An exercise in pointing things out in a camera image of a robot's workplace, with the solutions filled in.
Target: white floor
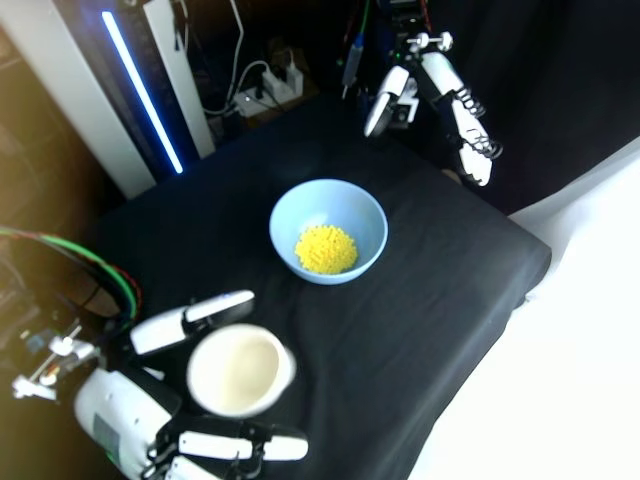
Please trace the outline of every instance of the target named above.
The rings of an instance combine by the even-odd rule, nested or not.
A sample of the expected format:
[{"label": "white floor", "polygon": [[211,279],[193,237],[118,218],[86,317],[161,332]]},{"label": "white floor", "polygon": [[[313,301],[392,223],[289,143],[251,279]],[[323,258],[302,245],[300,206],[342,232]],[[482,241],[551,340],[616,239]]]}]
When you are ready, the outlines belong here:
[{"label": "white floor", "polygon": [[640,235],[614,227],[514,313],[410,480],[640,479]]}]

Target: green wire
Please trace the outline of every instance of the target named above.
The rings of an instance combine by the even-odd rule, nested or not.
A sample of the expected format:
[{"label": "green wire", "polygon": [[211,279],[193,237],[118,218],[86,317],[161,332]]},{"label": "green wire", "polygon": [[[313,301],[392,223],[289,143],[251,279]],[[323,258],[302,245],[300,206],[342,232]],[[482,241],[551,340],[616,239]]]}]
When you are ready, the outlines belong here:
[{"label": "green wire", "polygon": [[360,33],[364,33],[364,29],[367,28],[367,18],[369,18],[369,6],[371,0],[367,0],[367,3],[364,5],[364,15],[362,16],[362,26],[360,27]]},{"label": "green wire", "polygon": [[[11,230],[11,229],[4,229],[4,228],[0,228],[0,235],[14,235],[14,234],[20,234],[19,230]],[[79,253],[80,255],[83,255],[85,257],[87,257],[90,260],[93,260],[94,262],[96,262],[98,265],[100,265],[100,267],[102,267],[102,269],[109,274],[109,276],[111,276],[116,283],[118,284],[118,286],[120,288],[122,288],[122,290],[124,291],[127,300],[129,301],[129,303],[131,304],[131,319],[135,318],[136,314],[138,313],[138,304],[136,302],[136,298],[135,295],[133,294],[133,290],[131,290],[131,287],[129,286],[129,284],[127,283],[127,281],[122,277],[122,275],[120,275],[117,270],[115,270],[111,265],[109,265],[107,262],[105,262],[102,258],[100,258],[98,255],[96,255],[95,253],[91,252],[90,250],[87,250],[86,248],[77,245],[73,242],[70,242],[69,240],[65,240],[64,238],[58,238],[58,237],[54,237],[52,235],[40,235],[40,234],[35,234],[37,235],[41,240],[47,242],[47,243],[51,243],[54,245],[58,245],[62,248],[66,248],[67,250],[70,250],[72,252],[75,253]]]}]

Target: white cloth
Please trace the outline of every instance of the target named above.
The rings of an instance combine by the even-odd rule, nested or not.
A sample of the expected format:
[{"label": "white cloth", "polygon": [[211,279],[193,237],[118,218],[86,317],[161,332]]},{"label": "white cloth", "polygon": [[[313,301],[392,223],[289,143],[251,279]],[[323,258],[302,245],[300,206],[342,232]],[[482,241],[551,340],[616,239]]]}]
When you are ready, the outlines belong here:
[{"label": "white cloth", "polygon": [[410,480],[640,479],[640,140],[515,214],[550,274],[438,420]]}]

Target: blue light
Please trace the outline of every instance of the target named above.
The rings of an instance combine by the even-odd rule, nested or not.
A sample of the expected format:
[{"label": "blue light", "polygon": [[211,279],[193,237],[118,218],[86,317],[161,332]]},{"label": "blue light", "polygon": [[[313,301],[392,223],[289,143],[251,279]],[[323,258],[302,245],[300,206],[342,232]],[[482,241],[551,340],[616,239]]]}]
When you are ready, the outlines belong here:
[{"label": "blue light", "polygon": [[160,117],[158,117],[158,112],[156,112],[153,103],[151,102],[151,98],[149,98],[149,93],[147,93],[147,89],[144,87],[142,83],[142,79],[140,78],[140,74],[138,73],[138,69],[133,63],[133,59],[131,58],[131,54],[127,49],[127,45],[124,43],[124,39],[120,34],[120,30],[118,29],[118,25],[116,24],[115,19],[113,18],[113,14],[111,12],[102,12],[102,21],[107,27],[109,31],[109,35],[111,35],[111,40],[113,40],[116,49],[118,50],[118,54],[120,55],[120,59],[124,64],[124,67],[127,69],[127,73],[129,74],[129,78],[133,82],[133,86],[138,92],[138,96],[140,100],[142,100],[142,104],[144,105],[145,110],[147,111],[147,115],[149,115],[149,119],[153,124],[153,127],[156,129],[158,137],[164,146],[164,149],[167,151],[167,155],[169,156],[169,160],[171,160],[171,164],[173,168],[176,170],[176,173],[182,173],[183,168],[178,156],[176,155],[175,150],[173,149],[173,145],[171,145],[171,141],[167,136],[167,132],[160,121]]}]

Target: black curtain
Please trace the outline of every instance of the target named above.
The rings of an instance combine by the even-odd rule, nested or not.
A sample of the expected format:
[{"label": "black curtain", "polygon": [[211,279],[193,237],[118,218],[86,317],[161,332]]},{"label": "black curtain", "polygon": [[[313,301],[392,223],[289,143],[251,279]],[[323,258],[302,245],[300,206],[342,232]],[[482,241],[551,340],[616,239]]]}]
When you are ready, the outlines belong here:
[{"label": "black curtain", "polygon": [[[335,59],[327,50],[335,31],[341,41],[345,9],[331,3],[306,31],[315,51]],[[637,0],[430,0],[429,10],[434,31],[453,34],[449,56],[504,144],[490,184],[475,188],[504,212],[558,191],[640,135]],[[373,22],[370,29],[379,28]],[[327,25],[339,25],[330,39]],[[314,75],[334,68],[314,66]],[[437,121],[422,117],[396,135],[444,166]]]}]

